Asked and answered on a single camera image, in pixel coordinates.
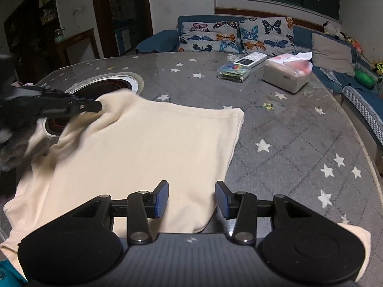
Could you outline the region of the cream sweatshirt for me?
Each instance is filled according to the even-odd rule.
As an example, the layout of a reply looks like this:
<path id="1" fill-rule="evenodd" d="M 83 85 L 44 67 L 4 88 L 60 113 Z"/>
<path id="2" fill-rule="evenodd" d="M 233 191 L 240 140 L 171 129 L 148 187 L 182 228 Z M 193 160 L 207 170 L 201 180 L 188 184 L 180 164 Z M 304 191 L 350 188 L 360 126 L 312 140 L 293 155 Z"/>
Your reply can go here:
<path id="1" fill-rule="evenodd" d="M 373 169 L 333 99 L 274 94 L 222 106 L 120 89 L 98 113 L 42 127 L 4 206 L 1 252 L 35 286 L 357 286 L 373 258 Z M 127 198 L 169 183 L 153 241 L 128 245 Z M 215 184 L 257 197 L 255 244 Z"/>

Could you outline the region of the round induction hotplate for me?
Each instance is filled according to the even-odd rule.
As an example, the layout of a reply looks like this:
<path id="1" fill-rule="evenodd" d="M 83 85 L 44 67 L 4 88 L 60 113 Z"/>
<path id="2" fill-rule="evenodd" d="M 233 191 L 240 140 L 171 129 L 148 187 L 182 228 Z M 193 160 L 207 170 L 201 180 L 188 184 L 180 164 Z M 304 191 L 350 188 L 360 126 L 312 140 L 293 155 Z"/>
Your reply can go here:
<path id="1" fill-rule="evenodd" d="M 139 74 L 122 72 L 97 75 L 81 82 L 74 83 L 70 88 L 67 88 L 64 91 L 78 97 L 97 99 L 101 95 L 119 89 L 129 89 L 134 94 L 139 95 L 143 88 L 144 81 Z M 59 138 L 68 122 L 69 119 L 64 117 L 44 119 L 44 130 L 50 138 Z"/>

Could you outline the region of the glass kettle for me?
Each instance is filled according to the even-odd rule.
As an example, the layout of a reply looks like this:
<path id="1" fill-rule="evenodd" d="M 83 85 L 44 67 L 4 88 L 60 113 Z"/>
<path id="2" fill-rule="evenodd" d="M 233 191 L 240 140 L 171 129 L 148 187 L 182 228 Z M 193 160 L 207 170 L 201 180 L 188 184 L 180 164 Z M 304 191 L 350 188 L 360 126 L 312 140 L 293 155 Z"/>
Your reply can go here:
<path id="1" fill-rule="evenodd" d="M 55 30 L 55 43 L 60 43 L 64 40 L 64 27 Z"/>

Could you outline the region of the wooden side table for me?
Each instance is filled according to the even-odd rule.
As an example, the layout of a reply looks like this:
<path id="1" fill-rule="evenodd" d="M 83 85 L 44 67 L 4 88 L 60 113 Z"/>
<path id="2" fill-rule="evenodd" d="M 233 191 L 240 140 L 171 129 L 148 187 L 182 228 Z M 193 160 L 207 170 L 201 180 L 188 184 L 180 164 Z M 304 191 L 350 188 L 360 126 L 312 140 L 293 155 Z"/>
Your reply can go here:
<path id="1" fill-rule="evenodd" d="M 100 59 L 93 28 L 64 38 L 55 47 L 60 67 Z"/>

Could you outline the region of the dark wooden shelf cabinet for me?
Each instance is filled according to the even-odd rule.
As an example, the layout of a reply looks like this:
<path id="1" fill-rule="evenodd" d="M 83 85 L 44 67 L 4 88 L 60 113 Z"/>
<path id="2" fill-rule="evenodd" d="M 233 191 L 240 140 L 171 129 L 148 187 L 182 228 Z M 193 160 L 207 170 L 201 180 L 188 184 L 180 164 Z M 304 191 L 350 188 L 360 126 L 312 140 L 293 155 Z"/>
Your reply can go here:
<path id="1" fill-rule="evenodd" d="M 6 19 L 4 28 L 22 83 L 35 84 L 59 68 L 55 31 L 60 22 L 56 0 L 24 0 Z"/>

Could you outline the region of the dark wooden doorway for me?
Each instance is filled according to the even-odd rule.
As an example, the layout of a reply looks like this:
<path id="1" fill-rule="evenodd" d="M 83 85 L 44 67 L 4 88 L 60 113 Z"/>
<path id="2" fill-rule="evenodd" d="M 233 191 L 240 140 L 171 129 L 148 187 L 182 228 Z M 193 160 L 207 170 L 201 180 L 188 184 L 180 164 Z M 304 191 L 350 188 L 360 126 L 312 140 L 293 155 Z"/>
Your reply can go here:
<path id="1" fill-rule="evenodd" d="M 123 56 L 153 35 L 149 0 L 93 0 L 105 57 Z"/>

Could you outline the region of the clear box of coloured items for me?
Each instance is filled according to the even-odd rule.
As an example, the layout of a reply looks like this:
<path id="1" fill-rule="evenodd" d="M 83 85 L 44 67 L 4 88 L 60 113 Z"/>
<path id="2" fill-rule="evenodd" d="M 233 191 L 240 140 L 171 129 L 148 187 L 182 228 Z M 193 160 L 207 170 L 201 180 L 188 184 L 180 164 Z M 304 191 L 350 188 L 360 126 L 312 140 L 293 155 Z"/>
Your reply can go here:
<path id="1" fill-rule="evenodd" d="M 242 83 L 251 74 L 251 69 L 234 63 L 224 64 L 217 69 L 217 76 L 220 79 Z"/>

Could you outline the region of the white remote control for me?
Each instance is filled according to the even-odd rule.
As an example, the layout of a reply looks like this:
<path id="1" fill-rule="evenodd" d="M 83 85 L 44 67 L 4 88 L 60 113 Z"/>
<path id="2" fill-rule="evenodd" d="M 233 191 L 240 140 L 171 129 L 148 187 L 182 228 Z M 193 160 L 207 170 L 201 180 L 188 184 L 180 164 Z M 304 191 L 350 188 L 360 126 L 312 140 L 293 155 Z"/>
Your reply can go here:
<path id="1" fill-rule="evenodd" d="M 266 60 L 266 58 L 266 54 L 254 52 L 245 57 L 240 58 L 239 60 L 234 61 L 234 64 L 242 67 L 253 68 L 258 64 L 261 64 L 264 60 Z"/>

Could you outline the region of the butterfly pillow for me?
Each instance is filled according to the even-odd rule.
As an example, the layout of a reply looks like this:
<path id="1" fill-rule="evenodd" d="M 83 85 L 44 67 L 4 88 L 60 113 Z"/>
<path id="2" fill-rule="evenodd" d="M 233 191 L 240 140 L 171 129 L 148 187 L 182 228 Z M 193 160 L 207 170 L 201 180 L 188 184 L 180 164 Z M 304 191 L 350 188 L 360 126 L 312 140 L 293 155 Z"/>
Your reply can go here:
<path id="1" fill-rule="evenodd" d="M 295 53 L 292 17 L 256 17 L 239 21 L 241 41 L 247 54 L 268 56 Z"/>
<path id="2" fill-rule="evenodd" d="M 238 23 L 183 22 L 180 26 L 178 51 L 240 53 Z"/>

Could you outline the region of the blue corner sofa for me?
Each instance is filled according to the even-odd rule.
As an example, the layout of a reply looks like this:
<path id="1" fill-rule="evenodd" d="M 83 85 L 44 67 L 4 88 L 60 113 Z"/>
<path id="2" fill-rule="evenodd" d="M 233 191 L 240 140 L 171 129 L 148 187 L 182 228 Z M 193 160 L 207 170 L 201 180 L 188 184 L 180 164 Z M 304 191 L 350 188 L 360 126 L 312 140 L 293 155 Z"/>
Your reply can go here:
<path id="1" fill-rule="evenodd" d="M 181 16 L 175 29 L 163 30 L 136 46 L 138 53 L 171 51 L 229 54 L 311 52 L 313 74 L 349 115 L 378 170 L 382 170 L 382 74 L 362 58 L 330 22 L 322 33 L 300 27 L 292 17 Z"/>

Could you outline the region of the right butterfly pillow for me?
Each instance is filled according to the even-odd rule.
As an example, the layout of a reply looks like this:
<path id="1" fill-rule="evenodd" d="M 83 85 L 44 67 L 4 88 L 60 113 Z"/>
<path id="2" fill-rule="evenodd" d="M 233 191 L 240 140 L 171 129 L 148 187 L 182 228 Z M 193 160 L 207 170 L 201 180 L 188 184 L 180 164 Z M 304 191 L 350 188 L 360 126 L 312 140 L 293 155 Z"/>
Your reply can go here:
<path id="1" fill-rule="evenodd" d="M 295 53 L 292 17 L 256 17 L 239 21 L 241 41 L 247 54 L 268 56 Z"/>

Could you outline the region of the grey cushion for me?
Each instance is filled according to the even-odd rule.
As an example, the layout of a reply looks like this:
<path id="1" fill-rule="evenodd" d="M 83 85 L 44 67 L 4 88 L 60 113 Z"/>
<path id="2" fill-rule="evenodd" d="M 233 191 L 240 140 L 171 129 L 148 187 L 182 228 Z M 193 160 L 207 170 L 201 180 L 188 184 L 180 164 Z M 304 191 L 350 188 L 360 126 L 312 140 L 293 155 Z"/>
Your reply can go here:
<path id="1" fill-rule="evenodd" d="M 351 48 L 321 34 L 312 34 L 312 61 L 328 71 L 355 75 Z"/>

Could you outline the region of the green bowl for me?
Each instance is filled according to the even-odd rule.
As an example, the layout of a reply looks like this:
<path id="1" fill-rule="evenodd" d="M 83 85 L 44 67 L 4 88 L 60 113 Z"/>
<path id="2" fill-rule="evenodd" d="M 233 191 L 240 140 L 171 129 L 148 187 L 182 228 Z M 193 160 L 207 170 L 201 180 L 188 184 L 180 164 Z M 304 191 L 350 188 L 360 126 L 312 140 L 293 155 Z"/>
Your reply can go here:
<path id="1" fill-rule="evenodd" d="M 360 85 L 367 89 L 373 89 L 375 87 L 375 79 L 363 71 L 356 70 L 355 79 Z"/>

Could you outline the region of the yellow orange toy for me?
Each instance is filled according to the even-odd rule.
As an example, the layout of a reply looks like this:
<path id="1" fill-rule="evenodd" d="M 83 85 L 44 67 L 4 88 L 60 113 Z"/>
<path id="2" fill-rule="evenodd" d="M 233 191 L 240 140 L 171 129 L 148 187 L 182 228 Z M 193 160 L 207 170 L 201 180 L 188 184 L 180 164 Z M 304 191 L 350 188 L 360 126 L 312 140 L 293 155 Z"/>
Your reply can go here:
<path id="1" fill-rule="evenodd" d="M 382 61 L 373 61 L 370 64 L 370 69 L 375 72 L 377 75 L 383 75 L 383 62 Z"/>

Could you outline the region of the black white plush toy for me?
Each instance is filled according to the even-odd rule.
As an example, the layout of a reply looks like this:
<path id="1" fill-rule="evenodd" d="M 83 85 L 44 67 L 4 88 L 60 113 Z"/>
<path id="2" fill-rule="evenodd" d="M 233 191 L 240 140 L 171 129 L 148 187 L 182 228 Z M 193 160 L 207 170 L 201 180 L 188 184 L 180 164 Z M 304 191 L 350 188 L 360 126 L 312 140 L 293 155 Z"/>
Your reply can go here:
<path id="1" fill-rule="evenodd" d="M 345 34 L 339 30 L 339 28 L 335 28 L 331 22 L 327 21 L 323 24 L 323 33 L 325 35 L 331 36 L 335 39 L 340 39 L 345 41 Z"/>

